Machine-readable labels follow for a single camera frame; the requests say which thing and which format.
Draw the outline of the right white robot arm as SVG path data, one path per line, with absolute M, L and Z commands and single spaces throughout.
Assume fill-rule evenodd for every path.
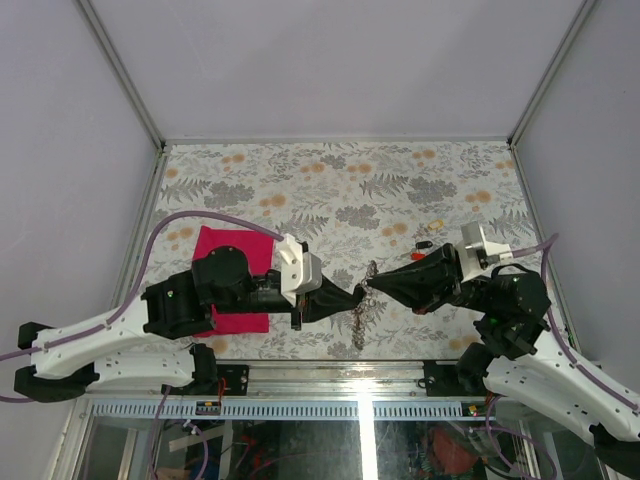
M 564 342 L 543 276 L 518 258 L 549 248 L 445 244 L 424 258 L 368 280 L 416 314 L 443 305 L 481 313 L 480 339 L 455 365 L 458 387 L 510 397 L 593 447 L 616 472 L 639 476 L 639 395 Z

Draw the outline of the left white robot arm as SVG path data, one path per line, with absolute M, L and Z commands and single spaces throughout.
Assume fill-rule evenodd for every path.
M 211 348 L 144 353 L 142 347 L 205 333 L 217 314 L 288 314 L 298 330 L 353 310 L 364 297 L 362 286 L 347 292 L 322 275 L 320 260 L 305 245 L 278 247 L 278 270 L 254 275 L 245 253 L 224 245 L 127 306 L 64 328 L 22 325 L 18 347 L 30 363 L 15 372 L 15 392 L 40 403 L 123 390 L 221 394 L 223 377 Z

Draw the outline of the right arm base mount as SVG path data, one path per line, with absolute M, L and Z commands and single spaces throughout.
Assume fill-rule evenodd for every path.
M 428 397 L 485 396 L 484 379 L 498 356 L 482 343 L 471 343 L 458 360 L 423 360 L 417 386 Z

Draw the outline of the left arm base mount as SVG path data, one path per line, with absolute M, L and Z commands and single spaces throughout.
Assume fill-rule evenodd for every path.
M 246 364 L 218 365 L 214 351 L 203 344 L 189 350 L 194 360 L 193 381 L 187 395 L 246 396 L 250 368 Z

